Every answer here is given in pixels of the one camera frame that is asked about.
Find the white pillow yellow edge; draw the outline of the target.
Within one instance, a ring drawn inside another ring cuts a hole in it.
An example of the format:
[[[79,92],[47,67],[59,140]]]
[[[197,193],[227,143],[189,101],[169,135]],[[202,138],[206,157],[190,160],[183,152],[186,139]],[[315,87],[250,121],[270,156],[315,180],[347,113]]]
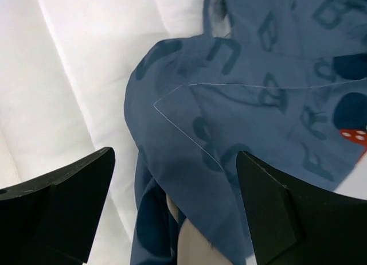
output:
[[[89,264],[129,264],[137,148],[126,84],[158,41],[202,32],[204,0],[1,0],[1,187],[110,146]]]

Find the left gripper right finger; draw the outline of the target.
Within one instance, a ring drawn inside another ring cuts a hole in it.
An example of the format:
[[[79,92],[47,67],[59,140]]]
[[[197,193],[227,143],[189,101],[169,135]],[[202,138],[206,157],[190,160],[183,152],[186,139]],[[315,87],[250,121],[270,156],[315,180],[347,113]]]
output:
[[[366,263],[366,201],[324,190],[241,151],[237,175],[257,264]]]

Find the blue cartoon print pillowcase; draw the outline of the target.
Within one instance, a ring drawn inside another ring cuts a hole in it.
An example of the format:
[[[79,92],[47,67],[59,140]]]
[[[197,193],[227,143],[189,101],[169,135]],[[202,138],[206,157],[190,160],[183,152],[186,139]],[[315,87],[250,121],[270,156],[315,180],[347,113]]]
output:
[[[204,0],[203,28],[127,84],[131,264],[257,264],[241,151],[366,201],[366,0]]]

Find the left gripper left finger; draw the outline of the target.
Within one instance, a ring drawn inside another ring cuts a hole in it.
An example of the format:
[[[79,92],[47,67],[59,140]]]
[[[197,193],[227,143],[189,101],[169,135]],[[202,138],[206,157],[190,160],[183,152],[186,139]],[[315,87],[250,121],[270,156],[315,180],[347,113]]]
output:
[[[115,152],[1,189],[1,264],[87,263],[107,198]]]

